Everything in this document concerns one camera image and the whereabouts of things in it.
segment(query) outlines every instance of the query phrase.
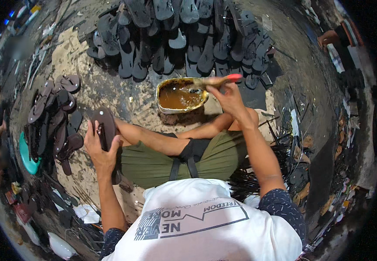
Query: t-shirt print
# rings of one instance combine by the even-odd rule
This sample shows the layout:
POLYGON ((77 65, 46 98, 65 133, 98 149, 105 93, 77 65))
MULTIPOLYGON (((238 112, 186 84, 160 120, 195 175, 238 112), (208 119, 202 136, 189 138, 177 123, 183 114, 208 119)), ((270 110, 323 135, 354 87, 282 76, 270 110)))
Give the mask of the t-shirt print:
POLYGON ((248 219, 244 207, 229 197, 215 197, 187 206, 160 207, 144 212, 134 241, 185 236, 248 219))

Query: left hand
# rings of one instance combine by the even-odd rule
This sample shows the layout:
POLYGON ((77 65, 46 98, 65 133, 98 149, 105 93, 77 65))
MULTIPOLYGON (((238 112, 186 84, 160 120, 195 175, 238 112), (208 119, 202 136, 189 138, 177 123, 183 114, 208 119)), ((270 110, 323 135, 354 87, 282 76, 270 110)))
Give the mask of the left hand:
MULTIPOLYGON (((99 127, 99 122, 95 122, 95 130, 99 127)), ((88 154, 93 161, 94 167, 96 168, 97 180, 100 181, 112 181, 112 172, 116 166, 116 154, 119 148, 120 136, 116 135, 113 138, 112 146, 109 152, 102 150, 102 145, 100 144, 99 135, 93 132, 93 125, 91 121, 88 121, 87 134, 84 138, 84 146, 88 154)))

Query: hand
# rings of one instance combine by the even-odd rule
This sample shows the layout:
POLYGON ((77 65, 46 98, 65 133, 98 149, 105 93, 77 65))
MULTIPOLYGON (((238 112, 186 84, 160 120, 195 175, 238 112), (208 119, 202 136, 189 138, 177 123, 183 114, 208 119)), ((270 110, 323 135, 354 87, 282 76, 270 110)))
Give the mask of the hand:
MULTIPOLYGON (((116 135, 113 138, 112 146, 109 152, 102 150, 102 145, 100 144, 99 135, 93 132, 93 125, 91 121, 88 122, 87 134, 84 138, 84 146, 88 154, 93 161, 94 167, 96 168, 97 180, 100 181, 112 181, 112 172, 116 165, 116 154, 119 148, 120 136, 116 135)), ((98 129, 99 122, 95 122, 95 129, 98 129)))
POLYGON ((220 102, 222 109, 231 114, 234 118, 239 119, 241 116, 248 114, 247 108, 242 101, 241 93, 235 83, 225 83, 221 88, 223 88, 225 94, 222 94, 218 89, 212 86, 207 86, 206 90, 212 93, 220 102))

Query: green plastic stool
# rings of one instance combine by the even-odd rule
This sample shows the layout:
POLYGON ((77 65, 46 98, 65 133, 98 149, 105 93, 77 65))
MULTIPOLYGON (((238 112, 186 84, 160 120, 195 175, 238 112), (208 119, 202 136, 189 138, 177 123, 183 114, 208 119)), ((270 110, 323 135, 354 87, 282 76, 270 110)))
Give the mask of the green plastic stool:
POLYGON ((34 162, 32 159, 29 160, 29 149, 28 149, 28 145, 26 144, 24 132, 22 132, 20 134, 19 151, 20 151, 20 157, 22 158, 22 162, 23 162, 23 165, 25 166, 26 170, 30 174, 35 175, 36 172, 38 171, 40 160, 42 158, 39 158, 37 163, 34 162))

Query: olive green shorts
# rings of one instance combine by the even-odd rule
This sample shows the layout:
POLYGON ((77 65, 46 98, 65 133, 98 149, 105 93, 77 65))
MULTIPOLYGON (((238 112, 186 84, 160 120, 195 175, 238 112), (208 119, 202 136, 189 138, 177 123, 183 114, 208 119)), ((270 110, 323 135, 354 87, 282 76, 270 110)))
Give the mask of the olive green shorts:
MULTIPOLYGON (((247 155, 245 139, 241 131, 223 131, 207 146, 196 163, 200 178, 227 180, 247 155)), ((123 147, 122 174, 136 185, 148 189, 169 180, 173 159, 145 146, 123 147)), ((177 180, 191 178, 186 164, 181 164, 177 180)))

